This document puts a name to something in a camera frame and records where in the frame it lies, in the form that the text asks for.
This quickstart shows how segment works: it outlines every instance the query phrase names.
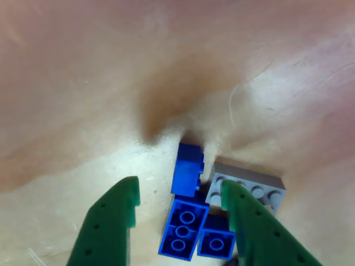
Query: wood grain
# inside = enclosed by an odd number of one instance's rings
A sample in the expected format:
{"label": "wood grain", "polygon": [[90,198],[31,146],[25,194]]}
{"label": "wood grain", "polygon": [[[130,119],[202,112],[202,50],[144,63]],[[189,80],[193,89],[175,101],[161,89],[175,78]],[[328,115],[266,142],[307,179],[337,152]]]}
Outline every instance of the wood grain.
{"label": "wood grain", "polygon": [[131,265],[185,264],[156,254],[183,136],[204,180],[217,156],[280,174],[280,221],[352,265],[354,23],[351,0],[2,1],[0,265],[64,265],[127,175]]}

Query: gray lego stud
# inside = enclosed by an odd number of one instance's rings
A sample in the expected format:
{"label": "gray lego stud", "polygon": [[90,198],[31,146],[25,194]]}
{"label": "gray lego stud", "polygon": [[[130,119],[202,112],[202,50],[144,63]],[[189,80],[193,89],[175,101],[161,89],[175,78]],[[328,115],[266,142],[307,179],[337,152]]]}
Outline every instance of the gray lego stud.
{"label": "gray lego stud", "polygon": [[221,206],[221,184],[223,180],[233,180],[247,188],[263,205],[271,206],[271,212],[276,213],[286,193],[280,178],[264,175],[231,165],[215,162],[211,177],[210,190],[206,203]]}

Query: green plastic claw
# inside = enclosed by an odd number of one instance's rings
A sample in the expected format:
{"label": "green plastic claw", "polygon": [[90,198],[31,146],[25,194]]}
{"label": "green plastic claw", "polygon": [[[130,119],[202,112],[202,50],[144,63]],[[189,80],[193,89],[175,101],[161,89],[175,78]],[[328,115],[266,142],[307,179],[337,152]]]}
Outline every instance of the green plastic claw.
{"label": "green plastic claw", "polygon": [[321,266],[243,186],[222,182],[222,208],[236,232],[240,266]]}
{"label": "green plastic claw", "polygon": [[88,211],[67,266],[128,265],[129,228],[139,204],[136,176],[115,184]]}

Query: lego brick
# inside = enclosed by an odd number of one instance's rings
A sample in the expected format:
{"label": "lego brick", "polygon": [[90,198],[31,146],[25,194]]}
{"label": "lego brick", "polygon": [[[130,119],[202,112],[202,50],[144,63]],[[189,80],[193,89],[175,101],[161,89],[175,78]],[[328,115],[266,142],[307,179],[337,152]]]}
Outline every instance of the lego brick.
{"label": "lego brick", "polygon": [[158,254],[191,260],[209,209],[201,192],[193,198],[175,195]]}
{"label": "lego brick", "polygon": [[209,214],[201,231],[197,254],[204,257],[230,260],[235,239],[235,233],[229,231],[227,218]]}
{"label": "lego brick", "polygon": [[263,205],[271,206],[275,214],[286,193],[280,178],[256,173],[235,166],[215,162],[211,171],[212,183],[206,197],[206,203],[221,206],[221,183],[233,180],[248,189]]}
{"label": "lego brick", "polygon": [[200,146],[179,143],[171,193],[193,197],[200,189],[200,174],[204,172],[204,166]]}

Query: blue 2x1 brick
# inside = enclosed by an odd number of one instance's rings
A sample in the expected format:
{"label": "blue 2x1 brick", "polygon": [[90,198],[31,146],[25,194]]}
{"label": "blue 2x1 brick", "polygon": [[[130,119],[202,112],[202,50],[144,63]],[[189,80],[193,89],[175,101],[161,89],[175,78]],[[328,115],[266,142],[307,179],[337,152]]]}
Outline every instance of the blue 2x1 brick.
{"label": "blue 2x1 brick", "polygon": [[204,172],[204,154],[200,146],[180,143],[175,162],[171,193],[193,197],[200,189],[200,174]]}
{"label": "blue 2x1 brick", "polygon": [[227,218],[208,215],[201,231],[197,254],[230,260],[235,240],[235,233],[229,231]]}
{"label": "blue 2x1 brick", "polygon": [[209,209],[200,192],[193,198],[176,195],[158,253],[191,260]]}

